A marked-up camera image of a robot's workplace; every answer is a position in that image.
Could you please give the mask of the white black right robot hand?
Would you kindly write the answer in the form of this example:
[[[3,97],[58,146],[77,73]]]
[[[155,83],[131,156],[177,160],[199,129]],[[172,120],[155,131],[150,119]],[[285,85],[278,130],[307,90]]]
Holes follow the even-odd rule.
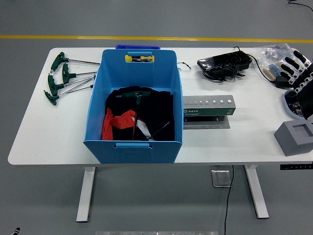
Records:
[[[285,61],[293,68],[282,64],[281,76],[286,78],[297,94],[297,100],[304,119],[313,121],[313,63],[299,51],[293,54],[301,62],[286,57]]]

